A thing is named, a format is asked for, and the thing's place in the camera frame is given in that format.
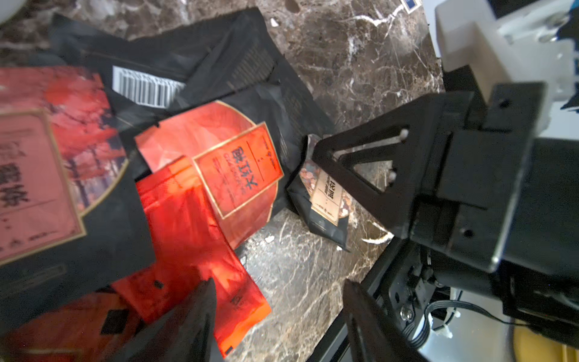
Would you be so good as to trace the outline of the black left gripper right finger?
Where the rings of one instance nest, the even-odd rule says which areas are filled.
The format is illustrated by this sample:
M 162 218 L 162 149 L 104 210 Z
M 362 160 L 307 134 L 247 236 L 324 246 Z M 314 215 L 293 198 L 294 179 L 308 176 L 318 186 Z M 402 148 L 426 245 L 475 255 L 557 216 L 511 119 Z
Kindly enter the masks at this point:
M 342 299 L 353 361 L 426 360 L 411 347 L 360 283 L 345 280 Z

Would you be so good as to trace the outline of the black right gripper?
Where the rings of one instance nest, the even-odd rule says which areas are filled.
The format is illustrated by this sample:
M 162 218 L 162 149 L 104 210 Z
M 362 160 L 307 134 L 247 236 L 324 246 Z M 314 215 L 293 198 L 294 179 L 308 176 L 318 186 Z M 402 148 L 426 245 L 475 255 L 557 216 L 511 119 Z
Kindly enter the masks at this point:
M 431 249 L 436 281 L 578 345 L 578 142 L 542 137 L 575 91 L 569 1 L 445 1 L 437 47 L 456 90 L 317 143 L 313 161 L 386 230 Z

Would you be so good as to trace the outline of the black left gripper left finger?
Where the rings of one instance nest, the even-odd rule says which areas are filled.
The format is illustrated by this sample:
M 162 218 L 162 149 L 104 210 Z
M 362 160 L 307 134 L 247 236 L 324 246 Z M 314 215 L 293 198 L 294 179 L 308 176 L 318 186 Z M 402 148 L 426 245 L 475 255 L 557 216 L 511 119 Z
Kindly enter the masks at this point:
M 216 285 L 201 282 L 185 300 L 144 328 L 110 361 L 223 361 L 214 327 Z

